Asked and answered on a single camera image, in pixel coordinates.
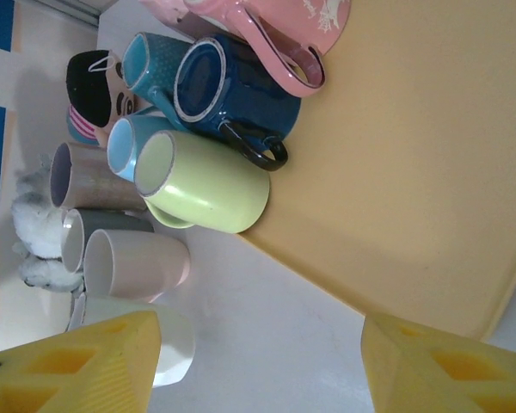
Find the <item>yellow tray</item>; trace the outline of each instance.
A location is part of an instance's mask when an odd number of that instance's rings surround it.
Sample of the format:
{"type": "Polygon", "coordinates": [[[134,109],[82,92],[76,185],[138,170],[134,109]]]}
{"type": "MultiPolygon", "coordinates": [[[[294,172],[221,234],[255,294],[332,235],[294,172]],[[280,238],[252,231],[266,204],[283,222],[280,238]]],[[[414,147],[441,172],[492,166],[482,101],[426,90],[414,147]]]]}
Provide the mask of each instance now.
{"type": "Polygon", "coordinates": [[[488,336],[516,287],[516,2],[354,0],[243,237],[358,311],[488,336]]]}

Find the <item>pink pitcher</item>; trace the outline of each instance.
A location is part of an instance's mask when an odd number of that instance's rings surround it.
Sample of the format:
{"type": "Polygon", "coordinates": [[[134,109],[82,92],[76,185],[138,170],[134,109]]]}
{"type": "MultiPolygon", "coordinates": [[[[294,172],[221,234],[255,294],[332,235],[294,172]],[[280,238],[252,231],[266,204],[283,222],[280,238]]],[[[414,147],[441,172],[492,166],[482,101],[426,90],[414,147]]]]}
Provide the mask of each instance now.
{"type": "Polygon", "coordinates": [[[243,37],[289,93],[309,96],[325,82],[321,57],[338,40],[350,0],[184,0],[189,11],[243,37]],[[301,78],[290,64],[305,74],[301,78]]]}
{"type": "Polygon", "coordinates": [[[191,13],[183,0],[139,0],[165,26],[197,40],[223,30],[191,13]]]}

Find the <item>white table surface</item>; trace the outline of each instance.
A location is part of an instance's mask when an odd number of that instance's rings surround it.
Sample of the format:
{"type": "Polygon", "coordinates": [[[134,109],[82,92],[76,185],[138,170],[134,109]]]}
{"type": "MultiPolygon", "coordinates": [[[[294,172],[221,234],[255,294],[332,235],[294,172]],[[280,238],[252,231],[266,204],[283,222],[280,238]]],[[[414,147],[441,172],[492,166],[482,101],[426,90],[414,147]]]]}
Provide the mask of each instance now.
{"type": "MultiPolygon", "coordinates": [[[[172,34],[135,0],[119,0],[101,16],[98,48],[122,56],[138,31],[172,34]]],[[[239,237],[159,231],[191,252],[187,281],[157,303],[192,320],[197,352],[182,382],[153,391],[149,412],[373,411],[359,313],[239,237]]],[[[490,342],[516,351],[516,293],[490,342]]]]}

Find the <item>plush animal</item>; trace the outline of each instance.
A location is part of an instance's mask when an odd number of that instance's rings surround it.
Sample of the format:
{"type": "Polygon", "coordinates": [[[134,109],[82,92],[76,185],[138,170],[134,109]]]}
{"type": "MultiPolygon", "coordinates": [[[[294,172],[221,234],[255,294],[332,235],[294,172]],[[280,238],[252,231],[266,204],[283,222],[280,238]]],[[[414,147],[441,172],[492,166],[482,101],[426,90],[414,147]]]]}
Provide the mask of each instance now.
{"type": "Polygon", "coordinates": [[[109,50],[82,52],[67,65],[67,93],[72,108],[67,123],[74,139],[107,147],[114,123],[135,112],[119,58],[109,50]]]}
{"type": "Polygon", "coordinates": [[[11,205],[14,227],[21,244],[14,252],[24,257],[19,267],[21,279],[30,287],[54,292],[82,288],[82,274],[69,274],[61,262],[61,210],[50,199],[49,157],[42,157],[40,169],[21,176],[17,197],[11,205]]]}

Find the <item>pink handle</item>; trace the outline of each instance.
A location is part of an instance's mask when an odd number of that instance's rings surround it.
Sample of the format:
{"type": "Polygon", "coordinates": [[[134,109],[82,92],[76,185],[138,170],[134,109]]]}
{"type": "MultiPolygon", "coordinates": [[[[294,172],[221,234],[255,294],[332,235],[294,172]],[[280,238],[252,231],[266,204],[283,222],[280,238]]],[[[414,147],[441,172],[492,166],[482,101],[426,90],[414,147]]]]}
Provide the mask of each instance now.
{"type": "Polygon", "coordinates": [[[291,47],[286,51],[286,56],[302,69],[307,78],[305,81],[285,62],[259,20],[244,6],[238,4],[228,10],[225,18],[252,46],[271,77],[288,93],[306,97],[316,93],[323,86],[325,70],[319,52],[313,47],[304,48],[291,42],[291,47]]]}

